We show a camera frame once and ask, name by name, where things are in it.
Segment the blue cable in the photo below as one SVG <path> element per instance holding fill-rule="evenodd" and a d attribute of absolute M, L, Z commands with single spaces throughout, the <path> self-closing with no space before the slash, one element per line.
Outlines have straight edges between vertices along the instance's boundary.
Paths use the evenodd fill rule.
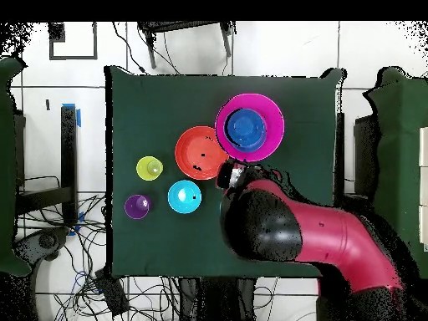
<path fill-rule="evenodd" d="M 74 287 L 76 287 L 76 284 L 78 284 L 80 287 L 82 287 L 82 286 L 79 284 L 79 280 L 80 280 L 82 277 L 85 277 L 85 276 L 88 276 L 88 274 L 87 274 L 85 271 L 80 271 L 80 272 L 76 273 L 76 276 L 74 277 L 74 284 L 73 284 L 73 287 L 71 288 L 71 293 L 72 293 L 72 294 L 74 294 Z M 68 306 L 69 306 L 70 302 L 71 302 L 71 298 L 69 298 L 69 299 L 66 301 L 66 304 L 64 305 L 64 306 L 65 306 L 65 308 L 68 308 Z M 65 316 L 65 311 L 64 311 L 64 309 L 63 309 L 63 314 L 62 314 L 62 315 L 61 315 L 61 317 L 59 318 L 59 321 L 63 321 L 64 316 Z"/>

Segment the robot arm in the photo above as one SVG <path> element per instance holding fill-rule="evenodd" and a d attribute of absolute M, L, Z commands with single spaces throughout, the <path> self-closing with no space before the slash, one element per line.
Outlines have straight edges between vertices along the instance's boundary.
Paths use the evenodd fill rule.
<path fill-rule="evenodd" d="M 352 314 L 347 318 L 405 319 L 405 285 L 369 221 L 341 209 L 295 201 L 260 167 L 227 162 L 217 185 L 226 190 L 224 237 L 238 256 L 332 265 L 349 284 Z"/>

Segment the lime green cup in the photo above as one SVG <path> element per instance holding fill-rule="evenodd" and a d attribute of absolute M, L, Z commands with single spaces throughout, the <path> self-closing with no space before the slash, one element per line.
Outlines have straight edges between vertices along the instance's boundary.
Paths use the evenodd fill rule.
<path fill-rule="evenodd" d="M 137 163 L 137 174 L 144 181 L 153 181 L 159 177 L 164 167 L 154 156 L 145 156 Z"/>

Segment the dark green tablecloth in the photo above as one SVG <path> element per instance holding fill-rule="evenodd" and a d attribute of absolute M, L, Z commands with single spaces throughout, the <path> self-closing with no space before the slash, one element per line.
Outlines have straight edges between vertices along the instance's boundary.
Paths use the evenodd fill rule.
<path fill-rule="evenodd" d="M 397 68 L 380 70 L 380 78 L 366 93 L 382 133 L 374 209 L 405 241 L 420 276 L 428 278 L 428 252 L 419 240 L 419 129 L 428 126 L 428 80 Z"/>
<path fill-rule="evenodd" d="M 108 69 L 113 101 L 115 276 L 319 276 L 310 265 L 236 257 L 222 240 L 222 192 L 214 180 L 195 181 L 201 188 L 202 203 L 188 215 L 170 209 L 167 192 L 174 182 L 187 179 L 174 157 L 180 135 L 195 125 L 213 127 L 218 110 L 232 96 L 258 93 L 271 98 L 285 117 L 283 142 L 262 163 L 288 171 L 304 196 L 331 205 L 335 87 L 342 70 L 334 69 L 320 79 L 136 76 L 116 67 Z M 145 155 L 164 164 L 155 181 L 143 181 L 136 174 L 136 163 Z M 150 196 L 153 209 L 145 219 L 131 220 L 124 204 L 129 196 L 140 193 Z"/>

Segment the orange plate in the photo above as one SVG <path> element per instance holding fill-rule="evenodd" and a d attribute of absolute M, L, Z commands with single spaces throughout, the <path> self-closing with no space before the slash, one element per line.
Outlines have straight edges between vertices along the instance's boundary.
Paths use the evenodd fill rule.
<path fill-rule="evenodd" d="M 211 127 L 190 128 L 176 144 L 178 167 L 195 180 L 216 177 L 220 164 L 227 158 L 227 153 L 217 143 L 216 131 Z"/>

